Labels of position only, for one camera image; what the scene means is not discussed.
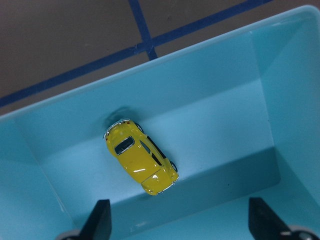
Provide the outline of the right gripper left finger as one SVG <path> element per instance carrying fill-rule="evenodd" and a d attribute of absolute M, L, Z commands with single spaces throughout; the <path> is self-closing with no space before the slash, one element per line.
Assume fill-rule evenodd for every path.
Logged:
<path fill-rule="evenodd" d="M 112 233 L 112 216 L 109 199 L 98 200 L 81 229 L 79 240 L 109 240 Z"/>

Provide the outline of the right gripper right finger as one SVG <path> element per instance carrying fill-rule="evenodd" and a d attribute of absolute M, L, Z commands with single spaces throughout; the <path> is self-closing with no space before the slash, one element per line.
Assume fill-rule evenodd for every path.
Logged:
<path fill-rule="evenodd" d="M 250 197 L 248 228 L 255 240 L 290 240 L 290 228 L 261 197 Z"/>

